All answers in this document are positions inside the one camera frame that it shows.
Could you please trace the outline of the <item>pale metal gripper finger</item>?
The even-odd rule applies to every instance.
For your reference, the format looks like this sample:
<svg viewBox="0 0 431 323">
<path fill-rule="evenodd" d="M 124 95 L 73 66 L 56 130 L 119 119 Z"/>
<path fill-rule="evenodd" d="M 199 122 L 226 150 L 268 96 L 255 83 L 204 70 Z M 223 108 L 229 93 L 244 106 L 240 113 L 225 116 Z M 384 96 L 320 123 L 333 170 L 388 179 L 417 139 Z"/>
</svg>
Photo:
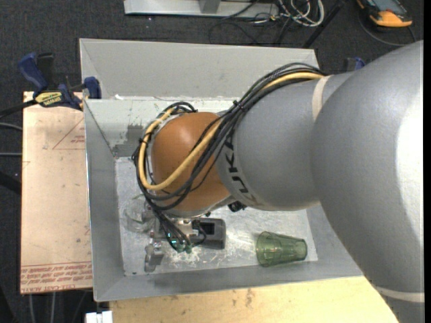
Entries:
<svg viewBox="0 0 431 323">
<path fill-rule="evenodd" d="M 151 210 L 143 211 L 141 214 L 142 220 L 142 231 L 145 234 L 152 234 L 158 231 L 159 221 L 158 218 L 154 215 L 154 212 Z"/>
<path fill-rule="evenodd" d="M 156 267 L 161 265 L 165 256 L 162 242 L 153 242 L 145 247 L 144 271 L 154 272 Z"/>
</svg>

